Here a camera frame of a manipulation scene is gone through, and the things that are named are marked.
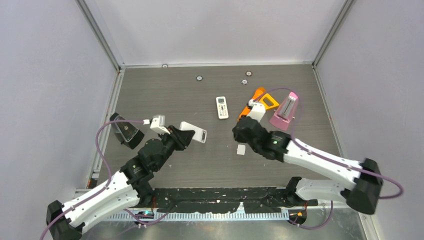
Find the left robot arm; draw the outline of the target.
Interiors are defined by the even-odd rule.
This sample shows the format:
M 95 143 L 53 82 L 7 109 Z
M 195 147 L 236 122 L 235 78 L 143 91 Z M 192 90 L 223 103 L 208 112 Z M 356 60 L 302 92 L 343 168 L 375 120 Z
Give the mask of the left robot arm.
M 97 223 L 121 210 L 137 205 L 148 207 L 155 192 L 149 181 L 175 151 L 185 150 L 196 130 L 180 130 L 173 125 L 160 138 L 148 140 L 137 155 L 128 160 L 107 181 L 85 194 L 47 207 L 45 233 L 54 240 L 79 240 Z

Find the white battery cover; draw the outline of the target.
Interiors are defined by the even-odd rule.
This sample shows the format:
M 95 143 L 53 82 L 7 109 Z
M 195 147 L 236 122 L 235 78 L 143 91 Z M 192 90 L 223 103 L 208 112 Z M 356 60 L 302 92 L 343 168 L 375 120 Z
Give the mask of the white battery cover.
M 244 144 L 238 144 L 236 148 L 236 154 L 244 156 L 246 153 L 246 146 Z

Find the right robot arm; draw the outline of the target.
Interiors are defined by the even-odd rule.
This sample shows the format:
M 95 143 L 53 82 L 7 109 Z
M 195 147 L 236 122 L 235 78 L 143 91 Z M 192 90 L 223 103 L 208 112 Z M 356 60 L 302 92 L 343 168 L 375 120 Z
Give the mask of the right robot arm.
M 376 161 L 335 156 L 308 146 L 286 132 L 268 131 L 251 117 L 239 120 L 232 133 L 236 142 L 249 145 L 268 160 L 297 165 L 327 177 L 326 180 L 292 177 L 285 187 L 285 198 L 291 205 L 326 200 L 345 203 L 367 215 L 376 212 L 384 183 Z

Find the white beige remote control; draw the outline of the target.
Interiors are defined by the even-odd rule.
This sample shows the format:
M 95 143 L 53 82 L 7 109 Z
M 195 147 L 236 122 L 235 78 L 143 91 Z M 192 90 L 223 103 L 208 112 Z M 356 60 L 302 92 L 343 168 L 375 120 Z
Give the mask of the white beige remote control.
M 217 115 L 220 120 L 226 120 L 229 118 L 229 112 L 227 108 L 227 101 L 225 96 L 218 96 L 215 98 Z

